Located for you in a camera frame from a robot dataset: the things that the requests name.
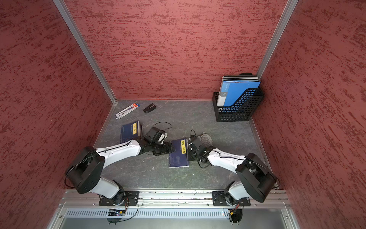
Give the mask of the grey knitted cloth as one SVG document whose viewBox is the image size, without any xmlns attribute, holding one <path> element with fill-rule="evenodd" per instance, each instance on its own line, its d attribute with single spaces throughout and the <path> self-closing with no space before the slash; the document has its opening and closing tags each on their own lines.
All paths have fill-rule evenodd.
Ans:
<svg viewBox="0 0 366 229">
<path fill-rule="evenodd" d="M 207 148 L 213 146 L 213 140 L 207 133 L 200 135 L 199 139 Z"/>
</svg>

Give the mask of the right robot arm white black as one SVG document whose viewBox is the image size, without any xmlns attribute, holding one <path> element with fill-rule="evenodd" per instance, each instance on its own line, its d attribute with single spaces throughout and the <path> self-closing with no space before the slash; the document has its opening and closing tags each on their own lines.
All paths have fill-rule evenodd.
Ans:
<svg viewBox="0 0 366 229">
<path fill-rule="evenodd" d="M 239 181 L 232 182 L 225 191 L 213 195 L 213 199 L 222 196 L 230 206 L 237 205 L 243 198 L 263 203 L 278 182 L 278 178 L 256 154 L 240 156 L 213 146 L 207 147 L 195 135 L 188 139 L 187 159 L 197 161 L 199 166 L 203 163 L 207 167 L 224 168 L 239 177 Z"/>
</svg>

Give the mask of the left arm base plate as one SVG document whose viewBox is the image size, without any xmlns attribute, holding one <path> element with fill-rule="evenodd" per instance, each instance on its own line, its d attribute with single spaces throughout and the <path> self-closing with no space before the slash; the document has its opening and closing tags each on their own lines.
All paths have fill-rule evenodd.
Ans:
<svg viewBox="0 0 366 229">
<path fill-rule="evenodd" d="M 134 207 L 137 206 L 139 195 L 139 191 L 125 191 L 123 193 L 118 192 L 112 199 L 100 196 L 99 206 Z"/>
</svg>

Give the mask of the blue book Tang poems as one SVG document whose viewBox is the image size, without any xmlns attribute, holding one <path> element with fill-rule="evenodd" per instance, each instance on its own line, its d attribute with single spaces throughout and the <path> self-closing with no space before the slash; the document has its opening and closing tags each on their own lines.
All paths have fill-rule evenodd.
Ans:
<svg viewBox="0 0 366 229">
<path fill-rule="evenodd" d="M 171 141 L 174 151 L 169 154 L 169 168 L 189 167 L 187 159 L 188 140 L 186 138 Z"/>
</svg>

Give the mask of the blue book Zhuangzi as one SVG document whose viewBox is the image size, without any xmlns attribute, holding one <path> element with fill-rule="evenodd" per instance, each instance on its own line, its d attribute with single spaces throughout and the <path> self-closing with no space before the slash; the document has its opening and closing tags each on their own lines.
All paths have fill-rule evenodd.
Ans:
<svg viewBox="0 0 366 229">
<path fill-rule="evenodd" d="M 139 121 L 122 125 L 120 143 L 125 143 L 143 135 L 143 126 Z"/>
</svg>

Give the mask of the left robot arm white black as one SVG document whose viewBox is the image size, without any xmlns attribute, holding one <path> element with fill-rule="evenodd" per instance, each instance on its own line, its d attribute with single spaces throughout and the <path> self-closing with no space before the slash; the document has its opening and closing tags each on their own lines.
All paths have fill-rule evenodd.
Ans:
<svg viewBox="0 0 366 229">
<path fill-rule="evenodd" d="M 171 142 L 165 142 L 167 133 L 152 127 L 143 137 L 135 137 L 125 143 L 106 148 L 85 147 L 65 172 L 65 183 L 79 194 L 96 193 L 110 205 L 127 205 L 124 188 L 118 182 L 102 177 L 103 170 L 126 158 L 150 153 L 153 156 L 175 151 Z"/>
</svg>

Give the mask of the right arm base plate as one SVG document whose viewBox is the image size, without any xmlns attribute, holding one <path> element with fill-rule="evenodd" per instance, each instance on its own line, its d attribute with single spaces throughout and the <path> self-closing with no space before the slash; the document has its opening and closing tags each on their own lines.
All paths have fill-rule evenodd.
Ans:
<svg viewBox="0 0 366 229">
<path fill-rule="evenodd" d="M 225 191 L 213 191 L 212 192 L 213 205 L 216 207 L 250 207 L 250 199 L 248 197 L 241 198 L 239 200 L 232 197 Z"/>
</svg>

